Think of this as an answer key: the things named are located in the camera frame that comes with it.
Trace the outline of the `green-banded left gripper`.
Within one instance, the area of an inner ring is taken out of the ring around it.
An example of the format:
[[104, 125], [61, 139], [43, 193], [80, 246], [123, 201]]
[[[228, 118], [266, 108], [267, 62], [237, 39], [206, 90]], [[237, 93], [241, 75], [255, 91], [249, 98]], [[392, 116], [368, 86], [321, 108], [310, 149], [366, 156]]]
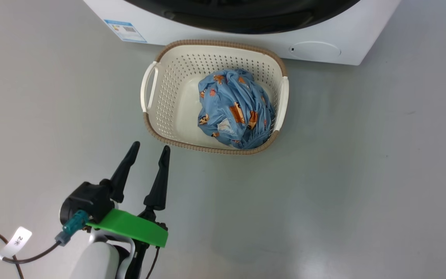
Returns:
[[[117, 203], [124, 200], [126, 180], [139, 148], [140, 142], [135, 141], [110, 178], [110, 198]], [[144, 256], [150, 247], [156, 248], [156, 262], [159, 249], [166, 246], [168, 229], [165, 224], [145, 218], [155, 217], [153, 211], [166, 208], [170, 154], [170, 147], [164, 146], [153, 186], [144, 199], [146, 213], [138, 217], [113, 209], [99, 224], [92, 221], [87, 224], [90, 228], [89, 245], [86, 248], [87, 279], [138, 279]]]

